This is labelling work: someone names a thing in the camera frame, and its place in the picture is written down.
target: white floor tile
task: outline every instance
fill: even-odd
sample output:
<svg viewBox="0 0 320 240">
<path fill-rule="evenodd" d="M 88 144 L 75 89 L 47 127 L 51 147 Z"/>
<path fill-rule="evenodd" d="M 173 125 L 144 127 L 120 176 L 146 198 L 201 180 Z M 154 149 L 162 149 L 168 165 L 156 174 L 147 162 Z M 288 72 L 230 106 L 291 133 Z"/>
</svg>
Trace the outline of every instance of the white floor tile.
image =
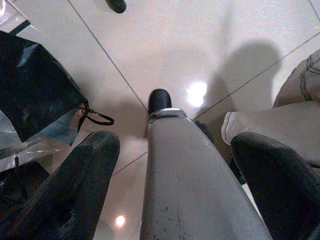
<svg viewBox="0 0 320 240">
<path fill-rule="evenodd" d="M 139 239 L 146 168 L 147 154 L 111 178 L 94 240 Z"/>
<path fill-rule="evenodd" d="M 118 134 L 121 151 L 115 171 L 147 151 L 147 111 L 65 0 L 18 0 L 32 26 L 19 36 L 41 43 L 65 67 L 90 107 L 115 119 L 113 126 L 86 120 L 77 142 L 92 131 Z"/>
<path fill-rule="evenodd" d="M 271 109 L 280 88 L 294 68 L 318 50 L 319 46 L 320 35 L 317 35 L 253 81 L 197 118 L 197 120 L 208 124 L 211 128 L 215 146 L 227 162 L 231 157 L 231 149 L 221 138 L 221 126 L 225 114 L 229 111 L 252 112 Z"/>
<path fill-rule="evenodd" d="M 191 118 L 320 31 L 301 0 L 71 2 L 145 105 L 165 88 Z"/>
</svg>

